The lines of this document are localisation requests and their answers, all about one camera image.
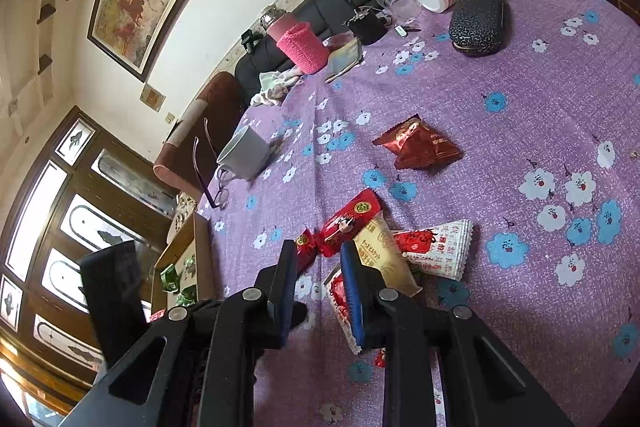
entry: black bag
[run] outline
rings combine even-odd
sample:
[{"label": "black bag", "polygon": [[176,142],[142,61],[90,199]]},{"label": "black bag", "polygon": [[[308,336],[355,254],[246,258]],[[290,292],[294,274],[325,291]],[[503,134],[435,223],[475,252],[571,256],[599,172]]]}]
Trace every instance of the black bag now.
[{"label": "black bag", "polygon": [[457,0],[449,35],[454,49],[469,57],[497,52],[504,40],[504,1]]}]

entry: red candy wrapper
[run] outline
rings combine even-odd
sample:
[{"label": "red candy wrapper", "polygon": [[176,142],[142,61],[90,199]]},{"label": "red candy wrapper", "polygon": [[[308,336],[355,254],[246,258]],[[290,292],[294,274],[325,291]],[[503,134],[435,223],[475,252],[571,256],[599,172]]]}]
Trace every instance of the red candy wrapper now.
[{"label": "red candy wrapper", "polygon": [[425,169],[462,157],[460,149],[428,127],[417,114],[373,140],[373,145],[382,145],[398,156],[396,169]]},{"label": "red candy wrapper", "polygon": [[298,275],[306,270],[316,258],[316,240],[311,232],[306,229],[296,239],[296,249],[298,250]]},{"label": "red candy wrapper", "polygon": [[316,245],[324,257],[340,251],[341,245],[356,234],[380,211],[380,202],[370,188],[366,188],[353,200],[327,220],[314,236]]}]

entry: white cloth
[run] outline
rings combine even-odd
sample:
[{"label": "white cloth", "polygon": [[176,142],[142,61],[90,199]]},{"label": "white cloth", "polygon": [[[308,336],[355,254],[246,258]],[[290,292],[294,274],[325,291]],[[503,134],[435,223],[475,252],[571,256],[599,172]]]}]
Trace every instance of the white cloth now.
[{"label": "white cloth", "polygon": [[298,67],[290,70],[260,73],[260,92],[254,94],[251,105],[280,105],[289,88],[300,80],[303,72]]}]

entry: box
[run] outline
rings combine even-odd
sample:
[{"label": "box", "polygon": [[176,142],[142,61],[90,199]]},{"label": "box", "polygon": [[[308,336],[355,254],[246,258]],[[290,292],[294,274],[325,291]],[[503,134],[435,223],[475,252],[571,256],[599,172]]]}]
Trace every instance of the box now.
[{"label": "box", "polygon": [[[184,263],[191,257],[195,258],[195,269],[186,270]],[[160,272],[171,263],[180,275],[180,289],[195,284],[198,301],[219,297],[209,241],[209,221],[200,214],[194,212],[187,218],[156,262],[151,286],[152,313],[175,306],[178,293],[162,291],[160,280]]]}]

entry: purple tablecloth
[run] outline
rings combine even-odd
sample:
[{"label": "purple tablecloth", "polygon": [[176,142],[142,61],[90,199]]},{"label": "purple tablecloth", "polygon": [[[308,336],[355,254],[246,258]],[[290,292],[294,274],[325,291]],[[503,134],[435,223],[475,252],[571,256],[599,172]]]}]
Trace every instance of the purple tablecloth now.
[{"label": "purple tablecloth", "polygon": [[[392,229],[473,220],[462,283],[426,277],[426,302],[468,302],[576,425],[595,426],[640,356],[640,30],[604,0],[505,1],[513,30],[496,55],[459,54],[450,13],[424,12],[420,33],[389,32],[332,84],[321,72],[282,107],[250,108],[241,125],[284,133],[283,148],[230,184],[225,210],[199,212],[227,294],[367,186]],[[396,171],[371,141],[416,112],[464,157]],[[260,427],[381,422],[384,371],[351,354],[321,291],[338,263],[318,257],[302,276],[308,320],[257,365]]]}]

